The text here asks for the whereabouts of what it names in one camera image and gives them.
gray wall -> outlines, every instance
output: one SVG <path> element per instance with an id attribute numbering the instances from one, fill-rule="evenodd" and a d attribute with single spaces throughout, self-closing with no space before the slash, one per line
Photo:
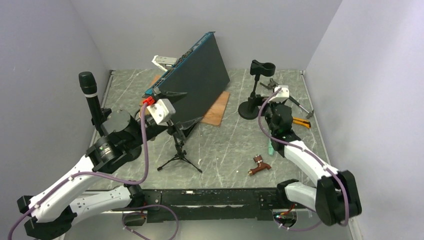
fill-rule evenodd
<path id="1" fill-rule="evenodd" d="M 111 69 L 155 68 L 216 31 L 227 68 L 306 69 L 342 0 L 72 0 Z"/>
<path id="2" fill-rule="evenodd" d="M 424 2 L 343 0 L 306 69 L 331 163 L 356 177 L 364 239 L 424 239 Z"/>
<path id="3" fill-rule="evenodd" d="M 108 70 L 69 0 L 0 2 L 0 239 L 20 213 L 16 200 L 54 183 L 93 134 L 78 73 L 99 91 Z M 23 226 L 13 239 L 27 239 Z"/>

black microphone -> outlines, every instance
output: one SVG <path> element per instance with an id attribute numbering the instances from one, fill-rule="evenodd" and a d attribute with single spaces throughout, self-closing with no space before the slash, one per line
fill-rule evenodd
<path id="1" fill-rule="evenodd" d="M 100 108 L 99 98 L 97 97 L 97 84 L 93 74 L 90 71 L 79 73 L 79 86 L 87 99 L 90 108 L 92 123 L 100 136 L 104 136 L 104 132 L 100 127 L 105 122 L 105 116 Z"/>

tabletop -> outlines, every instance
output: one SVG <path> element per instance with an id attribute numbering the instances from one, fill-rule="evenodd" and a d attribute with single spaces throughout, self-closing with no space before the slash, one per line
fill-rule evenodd
<path id="1" fill-rule="evenodd" d="M 155 75 L 163 73 L 160 69 L 113 71 L 104 107 L 135 113 L 140 108 L 140 100 Z M 250 95 L 255 83 L 254 76 L 249 74 L 248 69 L 230 69 L 228 76 L 230 82 L 226 91 L 230 95 L 221 126 L 200 123 L 185 142 L 186 158 L 203 173 L 199 173 L 193 166 L 181 160 L 173 161 L 161 171 L 157 171 L 157 167 L 177 153 L 173 138 L 163 132 L 154 141 L 147 143 L 149 171 L 142 188 L 268 188 L 276 187 L 278 183 L 289 179 L 298 179 L 304 184 L 312 185 L 308 176 L 294 163 L 277 153 L 273 156 L 268 154 L 268 138 L 259 129 L 257 119 L 246 120 L 239 116 L 238 106 Z M 306 109 L 311 109 L 307 89 L 299 70 L 276 70 L 272 78 L 280 84 L 288 85 L 290 95 Z M 269 78 L 262 76 L 260 81 L 267 84 Z M 269 96 L 271 91 L 258 84 L 256 93 Z M 286 105 L 292 108 L 293 117 L 306 118 L 307 113 L 291 101 L 287 101 Z M 309 121 L 311 128 L 293 124 L 293 130 L 309 149 L 327 162 L 316 120 L 312 117 Z M 248 171 L 257 167 L 253 161 L 255 155 L 261 155 L 271 169 L 249 176 Z M 141 154 L 136 160 L 123 165 L 113 175 L 121 179 L 138 181 L 143 177 L 144 169 L 144 155 Z M 90 190 L 110 190 L 119 185 L 121 185 L 119 182 L 101 179 Z"/>

red clip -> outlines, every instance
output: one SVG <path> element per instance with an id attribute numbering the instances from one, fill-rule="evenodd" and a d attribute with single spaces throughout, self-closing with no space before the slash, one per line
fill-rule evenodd
<path id="1" fill-rule="evenodd" d="M 152 97 L 152 96 L 149 96 L 148 98 L 146 98 L 146 99 L 143 101 L 143 104 L 145 104 L 145 103 L 147 103 L 147 106 L 150 106 L 150 105 L 152 105 L 152 104 L 154 104 L 154 103 L 155 103 L 155 100 L 153 99 L 153 97 Z"/>

yellow box cutter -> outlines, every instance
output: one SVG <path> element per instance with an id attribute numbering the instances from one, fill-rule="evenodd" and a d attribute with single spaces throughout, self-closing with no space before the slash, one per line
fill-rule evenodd
<path id="1" fill-rule="evenodd" d="M 311 122 L 306 120 L 306 119 L 302 119 L 302 118 L 298 118 L 298 117 L 293 117 L 293 123 L 294 124 L 298 124 L 298 125 L 302 125 L 304 127 L 307 127 L 308 129 L 311 128 Z"/>

